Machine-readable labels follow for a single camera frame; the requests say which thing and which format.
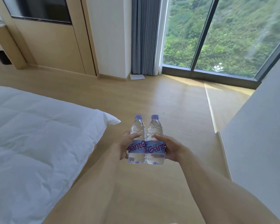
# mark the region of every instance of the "plastic bottle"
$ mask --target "plastic bottle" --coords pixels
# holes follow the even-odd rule
[[[146,161],[146,128],[142,121],[142,115],[136,115],[131,127],[131,133],[141,132],[142,135],[135,138],[128,148],[129,163],[145,163]]]
[[[147,149],[146,161],[148,164],[164,164],[165,160],[165,144],[152,138],[153,134],[163,135],[162,125],[158,115],[151,116],[151,122],[147,130]]]

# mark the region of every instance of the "tv screen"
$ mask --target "tv screen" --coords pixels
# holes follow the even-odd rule
[[[3,0],[14,18],[71,23],[65,0]]]

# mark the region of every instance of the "green hillside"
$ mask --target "green hillside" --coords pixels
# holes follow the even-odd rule
[[[172,0],[164,64],[190,67],[211,2]],[[254,77],[279,42],[280,0],[220,0],[196,69]]]

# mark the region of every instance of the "white sheet of paper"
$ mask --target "white sheet of paper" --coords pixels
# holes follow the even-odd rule
[[[145,79],[144,75],[130,75],[131,80]]]

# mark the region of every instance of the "trash can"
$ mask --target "trash can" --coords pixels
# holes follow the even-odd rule
[[[11,64],[10,60],[8,59],[8,56],[5,54],[3,50],[0,50],[0,61],[2,64],[5,65]]]

